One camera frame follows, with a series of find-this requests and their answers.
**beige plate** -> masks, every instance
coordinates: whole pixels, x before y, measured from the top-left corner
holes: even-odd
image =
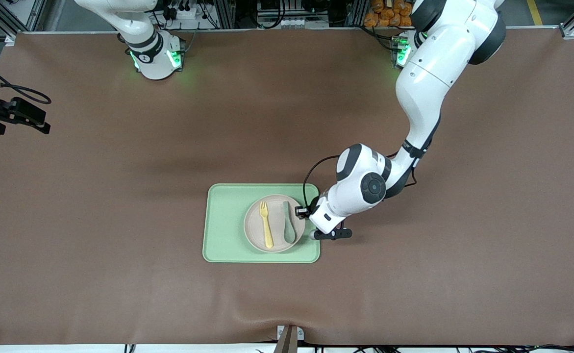
[[[258,204],[261,201],[265,201],[267,203],[269,230],[271,230],[272,239],[274,240],[274,247],[271,249],[265,247],[263,219],[260,217],[260,213],[258,213]],[[289,217],[291,217],[291,224],[293,224],[293,228],[296,231],[296,240],[291,244],[285,242],[284,237],[285,212],[282,209],[282,203],[284,201],[289,201]],[[254,202],[246,213],[246,221],[244,221],[244,231],[246,232],[246,237],[250,244],[252,244],[254,248],[265,252],[285,251],[295,245],[302,237],[306,226],[306,221],[304,219],[298,219],[296,217],[294,211],[296,206],[300,206],[300,204],[291,197],[285,195],[266,196]]]

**yellow fork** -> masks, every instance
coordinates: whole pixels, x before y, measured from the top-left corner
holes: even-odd
[[[258,205],[258,212],[260,212],[260,217],[263,219],[263,231],[265,233],[265,247],[271,249],[274,247],[274,240],[272,239],[272,231],[269,230],[269,211],[267,210],[267,203],[261,201]]]

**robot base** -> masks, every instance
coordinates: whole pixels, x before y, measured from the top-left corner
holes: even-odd
[[[132,55],[134,67],[150,80],[162,80],[175,71],[182,71],[184,62],[186,43],[167,31],[158,31],[158,33],[163,36],[163,49],[151,63],[141,62]]]

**table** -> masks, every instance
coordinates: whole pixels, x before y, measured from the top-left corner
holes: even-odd
[[[468,67],[397,197],[314,264],[202,259],[214,183],[298,183],[408,132],[389,54],[352,30],[200,33],[150,82],[112,34],[0,58],[51,134],[0,136],[0,344],[574,344],[574,41],[509,30]],[[8,90],[0,96],[13,96]],[[332,184],[334,166],[310,181]]]

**white robot link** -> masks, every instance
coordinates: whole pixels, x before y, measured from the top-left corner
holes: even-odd
[[[130,47],[134,65],[143,76],[160,80],[181,69],[184,48],[180,38],[156,30],[145,13],[157,0],[75,0],[110,23]]]
[[[389,159],[371,148],[352,145],[340,155],[337,183],[298,208],[317,230],[312,239],[350,237],[336,228],[346,217],[398,195],[424,156],[440,120],[441,105],[468,63],[488,60],[504,41],[505,26],[496,9],[504,0],[417,0],[411,14],[415,30],[408,32],[411,50],[396,82],[398,101],[410,130],[400,150]]]

